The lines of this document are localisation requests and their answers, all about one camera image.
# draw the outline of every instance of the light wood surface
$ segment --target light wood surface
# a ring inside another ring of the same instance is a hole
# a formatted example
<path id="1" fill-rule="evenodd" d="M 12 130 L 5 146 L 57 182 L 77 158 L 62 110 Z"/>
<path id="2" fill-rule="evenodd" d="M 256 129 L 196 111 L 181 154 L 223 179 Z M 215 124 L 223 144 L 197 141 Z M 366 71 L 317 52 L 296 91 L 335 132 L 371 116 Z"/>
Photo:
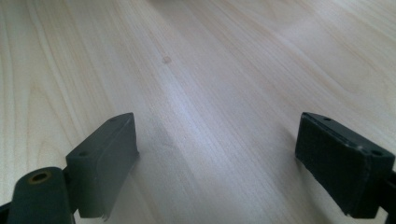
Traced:
<path id="1" fill-rule="evenodd" d="M 0 0 L 0 203 L 131 111 L 110 222 L 383 223 L 293 153 L 303 111 L 396 153 L 395 74 L 394 0 Z"/>

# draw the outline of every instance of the dark spot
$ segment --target dark spot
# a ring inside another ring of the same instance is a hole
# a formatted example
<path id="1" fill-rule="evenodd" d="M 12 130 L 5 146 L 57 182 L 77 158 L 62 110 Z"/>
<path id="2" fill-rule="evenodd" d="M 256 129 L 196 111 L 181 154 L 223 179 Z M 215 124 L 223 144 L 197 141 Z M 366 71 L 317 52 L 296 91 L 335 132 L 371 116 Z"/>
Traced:
<path id="1" fill-rule="evenodd" d="M 377 150 L 372 150 L 372 153 L 373 153 L 373 155 L 376 155 L 376 156 L 382 156 L 382 153 Z"/>
<path id="2" fill-rule="evenodd" d="M 165 56 L 163 57 L 163 63 L 167 64 L 167 63 L 171 63 L 172 59 L 169 56 Z"/>
<path id="3" fill-rule="evenodd" d="M 78 155 L 80 157 L 86 157 L 86 156 L 88 156 L 88 154 L 90 154 L 90 153 L 88 153 L 88 151 L 82 151 L 82 152 L 78 153 Z"/>

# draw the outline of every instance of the wooden table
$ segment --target wooden table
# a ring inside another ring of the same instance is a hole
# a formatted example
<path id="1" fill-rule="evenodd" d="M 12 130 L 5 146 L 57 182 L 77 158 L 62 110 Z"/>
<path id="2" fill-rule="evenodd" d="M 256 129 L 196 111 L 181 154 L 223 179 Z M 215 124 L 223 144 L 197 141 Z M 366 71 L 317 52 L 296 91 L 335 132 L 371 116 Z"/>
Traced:
<path id="1" fill-rule="evenodd" d="M 131 111 L 110 222 L 383 223 L 345 217 L 294 147 L 309 111 L 396 153 L 395 75 L 394 0 L 0 0 L 0 203 Z"/>

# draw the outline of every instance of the black plastic bracket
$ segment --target black plastic bracket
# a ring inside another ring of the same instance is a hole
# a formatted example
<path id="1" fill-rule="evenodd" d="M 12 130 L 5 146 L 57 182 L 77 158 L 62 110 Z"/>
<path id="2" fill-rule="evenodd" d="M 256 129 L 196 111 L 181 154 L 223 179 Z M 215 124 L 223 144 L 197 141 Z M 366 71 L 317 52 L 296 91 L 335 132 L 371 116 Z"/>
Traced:
<path id="1" fill-rule="evenodd" d="M 354 218 L 374 218 L 379 206 L 396 216 L 395 156 L 321 115 L 303 113 L 295 155 Z"/>
<path id="2" fill-rule="evenodd" d="M 66 156 L 64 170 L 22 177 L 12 202 L 0 207 L 0 223 L 75 223 L 76 210 L 81 217 L 109 217 L 137 158 L 134 114 L 109 119 Z"/>

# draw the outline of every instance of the screw hole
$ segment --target screw hole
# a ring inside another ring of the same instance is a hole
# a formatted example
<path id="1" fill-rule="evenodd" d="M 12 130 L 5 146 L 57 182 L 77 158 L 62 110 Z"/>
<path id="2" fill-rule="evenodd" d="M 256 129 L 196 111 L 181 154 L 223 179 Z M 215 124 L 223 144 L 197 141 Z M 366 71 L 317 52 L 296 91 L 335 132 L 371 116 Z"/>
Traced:
<path id="1" fill-rule="evenodd" d="M 38 174 L 33 175 L 29 178 L 28 182 L 31 185 L 40 184 L 50 178 L 50 172 L 45 171 Z"/>
<path id="2" fill-rule="evenodd" d="M 88 154 L 90 154 L 90 153 L 88 153 L 87 151 L 82 151 L 82 152 L 78 153 L 78 155 L 81 157 L 88 156 Z"/>
<path id="3" fill-rule="evenodd" d="M 372 154 L 376 155 L 376 156 L 382 156 L 382 153 L 380 151 L 377 151 L 377 150 L 373 150 Z"/>

